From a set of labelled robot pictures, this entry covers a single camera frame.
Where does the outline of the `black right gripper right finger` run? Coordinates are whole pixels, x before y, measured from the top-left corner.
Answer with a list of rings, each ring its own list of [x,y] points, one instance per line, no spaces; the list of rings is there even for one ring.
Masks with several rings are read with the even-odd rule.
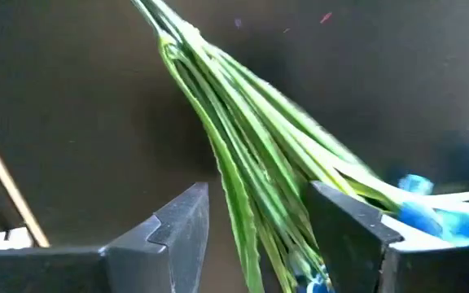
[[[313,234],[337,292],[469,293],[469,247],[454,247],[312,181]]]

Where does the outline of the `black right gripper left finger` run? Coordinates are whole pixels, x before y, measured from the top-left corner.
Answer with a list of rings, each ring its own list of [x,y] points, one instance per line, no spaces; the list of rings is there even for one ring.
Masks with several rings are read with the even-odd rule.
[[[0,250],[0,293],[196,293],[208,230],[197,182],[104,246]]]

